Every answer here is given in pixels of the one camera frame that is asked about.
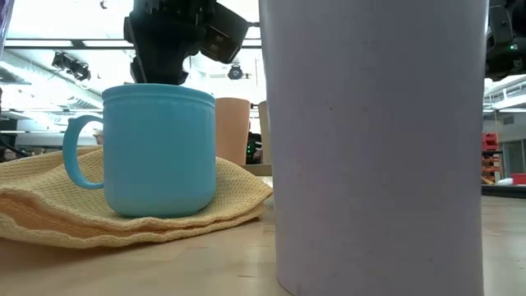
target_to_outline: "white container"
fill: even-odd
[[[260,0],[260,12],[282,286],[481,296],[487,1]]]

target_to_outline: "table surface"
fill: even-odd
[[[258,220],[171,243],[75,250],[0,238],[0,295],[289,295],[275,279],[265,204]],[[526,200],[482,204],[485,295],[526,295]]]

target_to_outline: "black equipment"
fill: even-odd
[[[215,0],[134,0],[124,20],[124,39],[134,45],[131,75],[137,83],[181,85],[183,60],[201,51],[231,63],[248,22]]]
[[[526,2],[490,0],[486,78],[526,74]]]

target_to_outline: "folded cloth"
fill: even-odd
[[[103,179],[100,147],[79,148],[91,181]],[[265,211],[272,189],[241,167],[217,159],[214,200],[183,218],[127,218],[111,210],[104,190],[82,189],[67,176],[62,152],[0,164],[0,237],[58,247],[162,243],[230,228]]]

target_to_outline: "ceiling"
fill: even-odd
[[[84,113],[100,114],[103,90],[133,82],[129,65],[133,50],[53,50],[10,49],[15,45],[37,45],[39,41],[21,39],[122,39],[124,17],[133,0],[16,0],[7,34],[6,50],[0,62],[3,81],[3,116],[30,119],[34,129],[63,131],[70,117]],[[219,0],[247,21],[258,22],[257,0]],[[259,39],[259,27],[252,27],[247,38]],[[260,40],[247,40],[261,44]],[[56,52],[89,65],[92,78],[79,83],[73,76],[51,66]],[[190,76],[185,86],[216,97],[234,96],[259,103],[265,99],[265,75],[260,49],[242,49],[236,57],[249,78],[231,81],[226,77],[230,65],[213,62],[198,54],[185,61]],[[47,109],[36,112],[35,109]]]

